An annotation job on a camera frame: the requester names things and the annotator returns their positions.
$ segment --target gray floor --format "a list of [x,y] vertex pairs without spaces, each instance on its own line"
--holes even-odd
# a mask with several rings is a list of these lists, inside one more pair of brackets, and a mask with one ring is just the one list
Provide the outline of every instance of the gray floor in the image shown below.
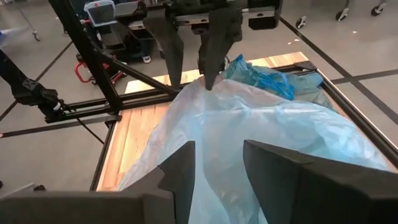
[[[307,25],[300,32],[321,48],[353,76],[397,69],[398,64],[398,2],[391,2],[379,17],[371,17],[370,10],[377,1],[352,1],[349,16],[342,22],[334,20],[339,6],[324,1],[284,1],[282,17],[291,24],[302,14],[308,15]],[[23,10],[39,32],[42,41],[36,42],[29,32],[3,48],[3,51],[31,78],[38,77],[50,62],[67,46],[70,39],[62,34],[55,13],[45,0],[31,0]],[[15,10],[0,6],[0,29],[25,26]],[[230,58],[244,54],[247,59],[302,51],[330,80],[342,76],[285,25],[275,30],[252,31],[243,25],[244,39],[235,44]],[[199,38],[190,29],[179,30],[185,42],[184,70],[197,68]],[[55,88],[66,102],[101,98],[97,86],[83,84],[73,72],[76,64],[74,45],[40,79],[47,88]],[[134,68],[152,75],[167,73],[164,61],[152,54],[150,64],[135,63]],[[127,77],[117,84],[123,93]],[[361,83],[398,112],[395,96],[398,75],[363,80]],[[352,84],[338,88],[393,142],[398,127],[374,103]],[[9,86],[0,80],[0,113],[14,101]],[[0,133],[47,125],[37,108],[17,105],[1,122]],[[103,123],[89,127],[105,138]],[[0,179],[5,188],[0,195],[18,186],[36,182],[53,190],[88,190],[101,150],[101,144],[82,127],[65,128],[37,134],[0,139]]]

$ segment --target metal cart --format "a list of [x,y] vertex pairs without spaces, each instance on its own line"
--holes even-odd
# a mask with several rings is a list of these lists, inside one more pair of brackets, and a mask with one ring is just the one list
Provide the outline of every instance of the metal cart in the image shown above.
[[[348,6],[349,6],[350,0],[346,0],[344,8],[336,13],[335,19],[336,21],[340,22],[344,20],[347,17],[348,13]],[[301,29],[305,25],[305,21],[307,20],[307,16],[301,16],[299,19],[296,21],[296,28]]]
[[8,7],[8,8],[9,8],[8,5],[12,4],[14,6],[14,9],[19,11],[19,13],[21,14],[22,18],[26,21],[26,23],[28,24],[29,28],[32,30],[32,35],[33,35],[34,39],[36,41],[40,41],[40,37],[39,37],[37,31],[35,30],[34,26],[30,23],[29,19],[24,14],[24,11],[18,6],[18,3],[16,3],[15,0],[11,0],[10,3],[7,3],[5,0],[0,0],[0,2],[2,3],[2,5],[4,7]]
[[378,16],[383,12],[384,7],[386,6],[387,0],[380,0],[379,4],[375,6],[372,11],[372,16]]

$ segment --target black cable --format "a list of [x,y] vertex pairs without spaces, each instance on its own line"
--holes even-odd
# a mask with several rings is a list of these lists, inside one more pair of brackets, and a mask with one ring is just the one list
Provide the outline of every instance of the black cable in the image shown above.
[[90,133],[92,134],[100,143],[105,144],[104,141],[98,135],[96,135],[90,128],[87,127],[85,123],[81,121],[81,119],[76,118],[76,120]]

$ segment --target wooden table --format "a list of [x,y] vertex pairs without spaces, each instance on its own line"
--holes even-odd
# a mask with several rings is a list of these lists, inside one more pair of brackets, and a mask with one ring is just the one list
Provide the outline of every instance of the wooden table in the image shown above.
[[[255,59],[250,62],[258,66],[280,67],[306,60],[308,58],[304,54],[296,52]],[[183,72],[182,83],[192,82],[199,76],[198,70]],[[168,75],[155,77],[155,79],[164,84],[170,84]],[[151,88],[151,86],[136,80],[127,84],[126,93],[149,90]],[[344,111],[333,100],[331,102],[340,114],[345,115]],[[116,190],[124,174],[142,154],[150,133],[165,114],[169,104],[161,103],[121,112],[123,118],[114,127],[97,190]],[[396,170],[387,159],[386,161],[392,169]]]

